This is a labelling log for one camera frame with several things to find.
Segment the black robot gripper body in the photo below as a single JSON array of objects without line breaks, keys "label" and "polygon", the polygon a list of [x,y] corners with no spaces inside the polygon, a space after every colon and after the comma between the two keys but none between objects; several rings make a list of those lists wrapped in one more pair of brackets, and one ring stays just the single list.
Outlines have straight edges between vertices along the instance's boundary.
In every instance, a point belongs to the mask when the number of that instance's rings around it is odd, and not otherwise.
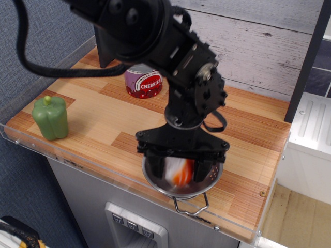
[{"label": "black robot gripper body", "polygon": [[180,130],[169,124],[139,131],[137,150],[147,157],[176,157],[197,161],[224,162],[230,144],[202,128]]}]

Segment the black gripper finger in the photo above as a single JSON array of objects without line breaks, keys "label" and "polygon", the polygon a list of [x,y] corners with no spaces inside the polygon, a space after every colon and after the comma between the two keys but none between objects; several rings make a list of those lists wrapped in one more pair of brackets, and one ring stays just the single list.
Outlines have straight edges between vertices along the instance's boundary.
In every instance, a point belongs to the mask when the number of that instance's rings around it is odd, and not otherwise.
[{"label": "black gripper finger", "polygon": [[163,157],[159,157],[159,156],[147,157],[146,168],[150,176],[161,179],[163,176]]},{"label": "black gripper finger", "polygon": [[211,179],[215,173],[215,161],[197,159],[194,162],[193,181],[196,183],[202,182],[205,178]]}]

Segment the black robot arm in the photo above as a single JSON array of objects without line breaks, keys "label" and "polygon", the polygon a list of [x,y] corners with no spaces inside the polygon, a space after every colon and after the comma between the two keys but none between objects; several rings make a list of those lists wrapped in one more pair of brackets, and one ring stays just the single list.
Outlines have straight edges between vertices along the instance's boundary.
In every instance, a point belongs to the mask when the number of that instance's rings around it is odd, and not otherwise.
[{"label": "black robot arm", "polygon": [[166,124],[136,134],[153,174],[161,178],[176,158],[194,162],[193,180],[203,181],[225,161],[229,144],[214,136],[226,128],[224,80],[215,54],[190,30],[191,19],[169,1],[70,1],[71,10],[109,39],[111,55],[128,65],[144,63],[169,83]]}]

